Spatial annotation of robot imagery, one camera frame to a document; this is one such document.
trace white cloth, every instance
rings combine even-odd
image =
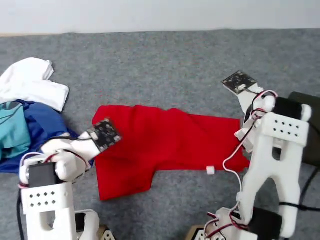
[[[14,63],[0,76],[0,104],[21,99],[42,103],[61,112],[69,88],[50,81],[53,73],[49,60],[30,57]]]

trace red cloth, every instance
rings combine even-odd
[[[111,119],[122,140],[96,157],[101,200],[150,189],[157,170],[205,170],[222,163],[235,150],[240,120],[188,114],[157,107],[101,106],[96,124]],[[242,171],[249,161],[239,151],[226,164]]]

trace teal cloth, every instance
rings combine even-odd
[[[0,105],[0,160],[14,158],[28,151],[31,144],[23,105],[6,102]]]

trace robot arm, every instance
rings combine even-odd
[[[75,212],[72,182],[91,168],[89,160],[120,139],[105,119],[77,139],[51,138],[42,146],[43,154],[21,160],[21,200],[29,240],[98,240],[99,217],[93,210]],[[53,227],[47,220],[52,211]]]
[[[272,178],[280,202],[299,204],[299,174],[312,110],[308,105],[278,97],[274,91],[264,91],[254,79],[240,71],[222,83],[238,97],[245,113],[242,129],[235,136],[252,157],[242,191],[236,198],[239,212],[231,215],[233,209],[218,210],[214,216],[216,224],[208,226],[212,233],[208,239],[290,238],[296,228],[298,208],[281,205],[276,214],[254,208],[255,198],[265,181]],[[279,158],[275,158],[275,152],[280,153]]]

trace white wall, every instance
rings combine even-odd
[[[0,0],[1,34],[320,28],[320,0]]]

